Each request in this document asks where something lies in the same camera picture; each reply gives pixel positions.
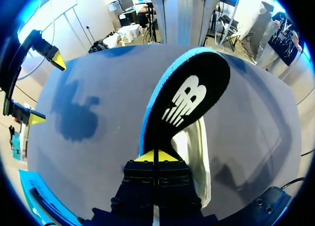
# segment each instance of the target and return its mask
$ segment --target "round platform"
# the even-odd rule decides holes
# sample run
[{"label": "round platform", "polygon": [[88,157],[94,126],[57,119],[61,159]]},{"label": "round platform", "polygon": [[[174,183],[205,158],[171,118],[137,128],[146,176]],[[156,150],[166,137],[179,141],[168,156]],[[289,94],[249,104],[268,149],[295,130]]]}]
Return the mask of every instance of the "round platform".
[{"label": "round platform", "polygon": [[[143,116],[164,71],[190,46],[140,45],[105,50],[55,69],[31,126],[28,167],[77,216],[110,211],[127,160],[138,156]],[[293,93],[268,72],[233,56],[227,90],[204,116],[212,200],[204,215],[224,218],[269,186],[296,178],[301,129]],[[208,61],[209,69],[220,69]]]}]

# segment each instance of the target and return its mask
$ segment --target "shoe insole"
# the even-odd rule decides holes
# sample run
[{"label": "shoe insole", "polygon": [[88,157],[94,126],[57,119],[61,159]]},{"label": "shoe insole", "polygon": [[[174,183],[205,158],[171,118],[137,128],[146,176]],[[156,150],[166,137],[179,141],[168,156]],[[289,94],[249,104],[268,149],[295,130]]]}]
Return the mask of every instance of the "shoe insole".
[{"label": "shoe insole", "polygon": [[194,48],[176,59],[150,98],[142,124],[139,155],[155,148],[168,153],[172,137],[217,103],[229,79],[228,63],[211,49]]}]

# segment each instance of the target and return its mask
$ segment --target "yellow tape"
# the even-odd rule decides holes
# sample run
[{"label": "yellow tape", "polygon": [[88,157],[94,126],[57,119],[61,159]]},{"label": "yellow tape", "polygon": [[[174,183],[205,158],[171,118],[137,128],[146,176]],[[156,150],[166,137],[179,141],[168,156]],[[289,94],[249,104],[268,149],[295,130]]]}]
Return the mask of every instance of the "yellow tape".
[{"label": "yellow tape", "polygon": [[38,124],[38,123],[42,123],[45,121],[46,121],[46,119],[43,117],[37,116],[33,113],[30,114],[29,125]]},{"label": "yellow tape", "polygon": [[[153,162],[154,161],[154,151],[149,151],[148,153],[140,156],[134,161],[142,162],[142,161],[149,161]],[[158,161],[178,161],[176,158],[170,156],[169,154],[165,153],[164,151],[159,150],[158,151]]]},{"label": "yellow tape", "polygon": [[60,54],[60,50],[58,50],[58,51],[55,53],[55,55],[54,55],[52,61],[53,61],[55,64],[57,64],[57,66],[59,66],[58,68],[61,69],[62,71],[66,70],[65,63],[64,63],[63,58],[62,58],[62,56],[61,56],[61,54]]}]

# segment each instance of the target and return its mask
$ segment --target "blue foam edge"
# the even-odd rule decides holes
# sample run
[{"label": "blue foam edge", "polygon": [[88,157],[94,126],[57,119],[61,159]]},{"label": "blue foam edge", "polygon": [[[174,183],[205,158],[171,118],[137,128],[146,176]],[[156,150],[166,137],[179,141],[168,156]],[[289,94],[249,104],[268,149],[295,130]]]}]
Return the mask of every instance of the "blue foam edge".
[{"label": "blue foam edge", "polygon": [[174,71],[176,71],[176,69],[178,69],[184,62],[186,62],[187,60],[189,60],[191,57],[197,55],[197,54],[201,54],[204,52],[211,52],[211,53],[215,53],[218,54],[220,56],[222,56],[220,53],[218,53],[217,51],[214,51],[210,48],[205,48],[205,47],[197,47],[197,48],[193,48],[191,50],[188,50],[187,52],[185,52],[184,54],[182,54],[180,57],[178,57],[172,64],[170,67],[168,67],[168,69],[165,71],[165,73],[162,75],[161,79],[159,80],[157,86],[155,87],[152,96],[149,100],[146,112],[144,114],[144,118],[143,118],[143,123],[142,123],[142,128],[141,128],[141,132],[140,132],[140,140],[139,140],[139,156],[143,155],[143,142],[144,142],[144,132],[148,123],[148,117],[149,114],[152,110],[152,106],[154,104],[154,102],[156,101],[156,98],[160,92],[160,90],[162,89],[164,83],[167,81],[167,79],[172,75],[172,73]]}]

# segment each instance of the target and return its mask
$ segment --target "new balance logo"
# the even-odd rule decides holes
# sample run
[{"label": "new balance logo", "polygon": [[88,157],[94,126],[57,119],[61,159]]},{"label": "new balance logo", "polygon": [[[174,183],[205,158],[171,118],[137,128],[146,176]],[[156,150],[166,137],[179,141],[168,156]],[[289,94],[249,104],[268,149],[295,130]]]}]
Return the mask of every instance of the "new balance logo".
[{"label": "new balance logo", "polygon": [[204,99],[207,89],[198,86],[199,79],[192,75],[185,80],[172,99],[172,103],[163,114],[162,120],[178,126]]}]

